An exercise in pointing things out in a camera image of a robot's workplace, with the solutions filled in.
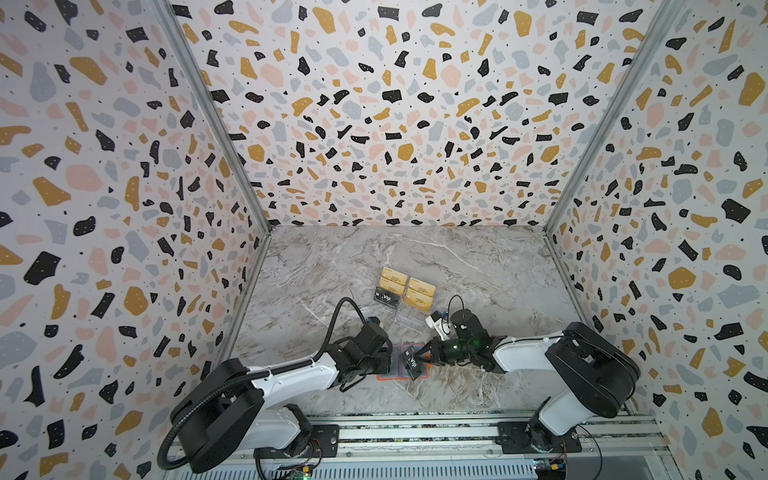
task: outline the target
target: side wall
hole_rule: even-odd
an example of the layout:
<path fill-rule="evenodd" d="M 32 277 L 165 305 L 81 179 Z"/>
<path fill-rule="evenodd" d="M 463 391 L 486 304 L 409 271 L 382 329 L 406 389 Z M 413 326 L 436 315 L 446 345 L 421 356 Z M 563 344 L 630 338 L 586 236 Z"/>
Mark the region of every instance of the side wall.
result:
<path fill-rule="evenodd" d="M 152 478 L 256 262 L 251 212 L 141 2 L 0 22 L 0 477 Z"/>
<path fill-rule="evenodd" d="M 552 238 L 687 478 L 766 477 L 768 12 L 675 22 Z"/>
<path fill-rule="evenodd" d="M 535 225 L 661 1 L 177 3 L 273 225 Z"/>

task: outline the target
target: gray marble countertop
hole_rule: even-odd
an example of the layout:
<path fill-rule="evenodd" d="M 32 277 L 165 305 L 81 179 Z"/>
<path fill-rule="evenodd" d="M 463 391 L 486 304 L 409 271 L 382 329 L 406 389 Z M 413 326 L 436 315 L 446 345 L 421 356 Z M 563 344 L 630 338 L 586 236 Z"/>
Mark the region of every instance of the gray marble countertop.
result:
<path fill-rule="evenodd" d="M 364 316 L 379 317 L 393 343 L 428 341 L 435 331 L 422 312 L 373 300 L 384 266 L 437 286 L 434 310 L 445 310 L 458 293 L 491 335 L 541 335 L 578 321 L 538 228 L 277 227 L 232 356 L 264 366 L 314 353 L 343 296 Z M 345 305 L 332 338 L 358 328 Z M 307 413 L 533 409 L 563 388 L 554 372 L 432 367 L 428 379 L 368 378 L 345 393 L 330 389 L 293 401 Z"/>

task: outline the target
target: patterned wallpaper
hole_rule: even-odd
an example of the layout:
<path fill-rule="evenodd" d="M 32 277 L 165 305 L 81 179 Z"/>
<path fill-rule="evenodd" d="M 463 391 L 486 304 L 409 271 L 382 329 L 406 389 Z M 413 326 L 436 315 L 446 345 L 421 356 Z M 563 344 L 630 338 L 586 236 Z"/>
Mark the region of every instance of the patterned wallpaper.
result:
<path fill-rule="evenodd" d="M 272 225 L 546 222 L 660 4 L 175 3 Z"/>
<path fill-rule="evenodd" d="M 553 235 L 686 478 L 766 478 L 768 4 L 676 19 Z"/>
<path fill-rule="evenodd" d="M 251 212 L 139 0 L 0 7 L 0 477 L 144 478 Z"/>

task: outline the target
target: black mounting plate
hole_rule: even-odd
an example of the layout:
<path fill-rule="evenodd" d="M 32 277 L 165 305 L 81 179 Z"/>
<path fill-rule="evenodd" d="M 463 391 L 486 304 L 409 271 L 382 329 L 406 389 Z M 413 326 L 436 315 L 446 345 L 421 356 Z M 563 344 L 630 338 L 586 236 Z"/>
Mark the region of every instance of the black mounting plate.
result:
<path fill-rule="evenodd" d="M 323 449 L 323 458 L 335 458 L 339 449 L 339 426 L 338 425 L 312 425 L 310 433 L 310 443 L 317 445 L 315 440 L 320 442 L 320 448 Z M 261 458 L 291 458 L 283 449 L 259 449 Z"/>
<path fill-rule="evenodd" d="M 530 445 L 531 439 L 525 432 L 528 422 L 499 422 L 497 426 L 498 437 L 496 438 L 496 443 L 502 446 L 502 453 L 506 455 L 541 453 Z M 568 449 L 568 453 L 579 453 L 581 451 L 581 442 L 578 441 L 578 437 L 574 439 L 571 436 L 573 431 L 574 429 L 571 429 L 562 438 L 565 440 L 565 448 Z M 550 453 L 562 453 L 562 451 L 562 444 L 560 444 L 556 445 Z"/>

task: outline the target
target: robotic arm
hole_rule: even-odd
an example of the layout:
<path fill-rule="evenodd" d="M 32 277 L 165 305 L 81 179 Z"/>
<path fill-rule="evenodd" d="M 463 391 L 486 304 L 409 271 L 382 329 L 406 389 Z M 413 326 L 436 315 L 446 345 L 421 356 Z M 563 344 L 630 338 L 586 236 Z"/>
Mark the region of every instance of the robotic arm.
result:
<path fill-rule="evenodd" d="M 355 337 L 330 342 L 341 306 L 349 302 L 362 321 Z M 490 336 L 476 315 L 463 309 L 450 317 L 456 338 L 439 313 L 432 323 L 440 336 L 418 352 L 406 352 L 402 361 L 415 379 L 432 365 L 479 366 L 503 374 L 519 369 L 556 371 L 567 388 L 547 399 L 528 421 L 515 446 L 550 452 L 564 435 L 593 415 L 615 417 L 634 392 L 637 365 L 597 333 L 574 322 L 550 336 L 516 339 Z M 205 472 L 238 449 L 273 447 L 288 456 L 305 451 L 313 426 L 295 405 L 282 405 L 301 393 L 330 389 L 342 392 L 367 375 L 389 372 L 392 342 L 379 319 L 362 316 L 348 297 L 336 305 L 326 338 L 311 358 L 268 367 L 244 367 L 238 359 L 222 362 L 171 412 L 173 423 L 157 454 L 157 464 L 170 470 L 190 464 L 194 473 Z M 178 436 L 185 457 L 168 460 Z"/>

